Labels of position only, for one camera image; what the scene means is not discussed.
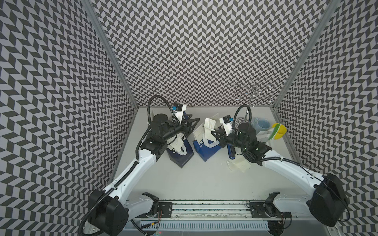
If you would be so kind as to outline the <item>royal blue tote bag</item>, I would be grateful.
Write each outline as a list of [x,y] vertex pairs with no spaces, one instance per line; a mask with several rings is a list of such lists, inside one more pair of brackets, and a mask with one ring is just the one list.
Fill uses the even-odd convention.
[[195,140],[193,141],[194,148],[197,154],[201,157],[201,159],[206,162],[208,161],[215,153],[217,153],[221,147],[219,146],[219,142],[215,141],[208,141],[203,140],[203,124],[200,127],[196,128],[193,132]]

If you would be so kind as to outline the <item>blue black stapler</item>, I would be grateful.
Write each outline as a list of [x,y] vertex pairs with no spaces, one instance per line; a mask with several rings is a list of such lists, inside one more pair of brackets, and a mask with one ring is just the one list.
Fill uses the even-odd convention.
[[229,159],[234,160],[236,158],[235,147],[233,145],[227,145],[227,151]]

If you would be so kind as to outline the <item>navy tote bag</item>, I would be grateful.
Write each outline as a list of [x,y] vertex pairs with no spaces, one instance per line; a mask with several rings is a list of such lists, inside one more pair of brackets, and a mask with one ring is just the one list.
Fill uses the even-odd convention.
[[183,168],[194,156],[194,151],[185,136],[180,141],[177,138],[175,142],[168,145],[167,153],[170,160],[180,168]]

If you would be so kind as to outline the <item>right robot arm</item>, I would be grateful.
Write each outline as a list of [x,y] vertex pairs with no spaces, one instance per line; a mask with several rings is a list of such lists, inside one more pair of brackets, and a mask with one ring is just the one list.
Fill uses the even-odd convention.
[[252,110],[248,105],[248,121],[236,125],[230,115],[220,119],[220,128],[210,129],[221,147],[232,146],[250,163],[272,170],[301,188],[304,195],[286,195],[280,191],[270,193],[262,204],[264,214],[277,218],[285,213],[311,215],[318,222],[334,227],[348,212],[348,200],[341,180],[334,174],[322,175],[287,159],[269,146],[272,136],[263,138],[253,127]]

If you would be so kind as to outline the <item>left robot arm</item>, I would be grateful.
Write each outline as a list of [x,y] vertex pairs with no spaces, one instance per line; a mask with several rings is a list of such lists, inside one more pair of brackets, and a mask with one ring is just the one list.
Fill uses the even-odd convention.
[[189,137],[199,118],[186,112],[186,104],[169,104],[161,95],[153,95],[147,104],[148,127],[141,136],[135,159],[103,190],[95,190],[88,199],[88,212],[83,216],[78,234],[84,236],[86,223],[98,229],[94,233],[119,235],[128,222],[140,215],[156,216],[159,198],[148,192],[135,199],[129,196],[143,175],[159,160],[168,146]]

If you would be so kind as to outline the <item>light blue ceramic mug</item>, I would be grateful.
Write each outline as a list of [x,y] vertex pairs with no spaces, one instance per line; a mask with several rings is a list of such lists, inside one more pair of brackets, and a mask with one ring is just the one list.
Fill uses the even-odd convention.
[[269,120],[264,118],[253,118],[253,128],[256,131],[256,134],[262,132],[262,131],[268,131],[271,129],[271,123]]

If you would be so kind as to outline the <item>chrome mug tree stand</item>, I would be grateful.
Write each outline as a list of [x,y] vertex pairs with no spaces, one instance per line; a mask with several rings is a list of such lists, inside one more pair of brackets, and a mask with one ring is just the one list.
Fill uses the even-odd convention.
[[238,106],[247,104],[249,107],[261,107],[263,100],[268,100],[269,105],[275,101],[274,98],[265,98],[273,87],[272,83],[264,83],[260,77],[254,76],[246,81],[236,82],[232,86],[232,94]]

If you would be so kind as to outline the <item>yellow plastic goblet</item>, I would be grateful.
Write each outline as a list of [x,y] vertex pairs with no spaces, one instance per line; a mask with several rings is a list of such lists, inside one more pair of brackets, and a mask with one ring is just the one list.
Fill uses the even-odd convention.
[[274,140],[278,140],[282,138],[287,132],[287,128],[283,124],[275,123],[273,124],[272,128],[273,128],[272,139]]

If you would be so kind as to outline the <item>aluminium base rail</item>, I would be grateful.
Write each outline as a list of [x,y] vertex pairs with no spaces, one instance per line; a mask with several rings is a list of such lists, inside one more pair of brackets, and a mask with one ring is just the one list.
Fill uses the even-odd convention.
[[141,230],[157,236],[164,231],[220,232],[267,231],[280,235],[292,222],[292,214],[273,211],[268,215],[263,201],[184,201],[159,202],[154,216],[134,219]]

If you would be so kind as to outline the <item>aluminium corner post left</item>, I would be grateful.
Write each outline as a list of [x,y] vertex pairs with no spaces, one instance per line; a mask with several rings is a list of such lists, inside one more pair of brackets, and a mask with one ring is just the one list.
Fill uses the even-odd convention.
[[83,5],[83,9],[85,10],[87,16],[88,16],[88,20],[91,22],[92,26],[93,26],[93,29],[95,30],[95,32],[97,33],[97,36],[107,54],[107,56],[109,57],[118,77],[119,77],[119,80],[121,81],[125,91],[126,91],[126,94],[127,96],[129,97],[132,105],[134,108],[138,109],[138,105],[137,105],[137,102],[132,94],[132,91],[127,83],[127,80],[126,80],[126,77],[121,69],[121,66],[116,58],[116,55],[110,45],[110,42],[108,40],[108,38],[106,37],[106,34],[103,30],[103,27],[101,25],[101,22],[99,20],[99,18],[97,17],[96,15],[96,12],[93,8],[93,4],[92,4],[92,1],[88,1],[88,0],[82,0],[81,1],[82,5]]

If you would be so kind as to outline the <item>aluminium corner post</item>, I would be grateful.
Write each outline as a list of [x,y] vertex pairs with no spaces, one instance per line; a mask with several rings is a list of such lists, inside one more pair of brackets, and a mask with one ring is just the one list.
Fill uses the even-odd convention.
[[299,56],[297,62],[295,63],[292,72],[290,73],[288,79],[286,80],[286,83],[284,84],[283,88],[281,89],[277,99],[273,103],[272,108],[274,110],[277,110],[279,105],[282,103],[284,97],[286,96],[290,87],[294,83],[294,80],[296,79],[296,77],[300,73],[300,71],[301,71],[303,65],[305,64],[307,58],[309,57],[312,49],[316,45],[317,41],[319,40],[319,38],[322,35],[325,27],[327,26],[328,22],[330,21],[334,12],[337,10],[337,7],[339,6],[340,3],[341,3],[340,0],[334,0],[334,1],[330,1],[329,4],[327,5],[324,13],[320,17],[319,22],[315,26],[312,35],[310,36],[308,42],[306,43],[306,46],[304,47],[301,55]]
[[99,20],[99,18],[97,17],[96,15],[96,12],[93,8],[93,4],[92,4],[92,1],[88,1],[88,0],[82,0],[81,1],[82,5],[83,5],[83,9],[85,10],[87,16],[88,16],[88,20],[91,22],[92,26],[93,26],[93,29],[95,30],[95,32],[97,33],[97,36],[107,54],[107,56],[109,57],[118,77],[119,77],[119,80],[121,81],[125,91],[126,91],[126,94],[127,96],[129,97],[132,105],[134,108],[138,109],[138,105],[137,105],[137,102],[132,94],[132,91],[127,83],[127,80],[126,80],[126,77],[121,69],[121,66],[116,58],[116,55],[110,45],[110,42],[108,40],[108,38],[106,37],[106,34],[103,30],[103,27],[101,25],[101,22]]

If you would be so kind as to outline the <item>aluminium corner post right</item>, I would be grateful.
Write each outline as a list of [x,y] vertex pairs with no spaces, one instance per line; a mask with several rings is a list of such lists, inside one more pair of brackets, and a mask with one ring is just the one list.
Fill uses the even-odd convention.
[[286,96],[290,87],[294,83],[294,80],[296,79],[296,77],[300,73],[300,71],[301,71],[303,65],[305,64],[307,58],[309,57],[312,49],[316,45],[317,41],[319,40],[319,38],[322,35],[325,27],[327,26],[328,22],[330,21],[334,12],[337,10],[337,7],[339,6],[340,3],[341,3],[340,0],[334,0],[334,1],[330,1],[329,4],[327,5],[324,13],[320,17],[319,22],[315,26],[312,35],[310,36],[308,42],[306,43],[306,46],[304,47],[301,55],[299,56],[297,62],[295,63],[292,72],[290,73],[288,79],[286,80],[286,83],[284,84],[283,88],[281,89],[277,99],[273,103],[272,108],[274,110],[277,110],[279,105],[282,103],[284,97]]

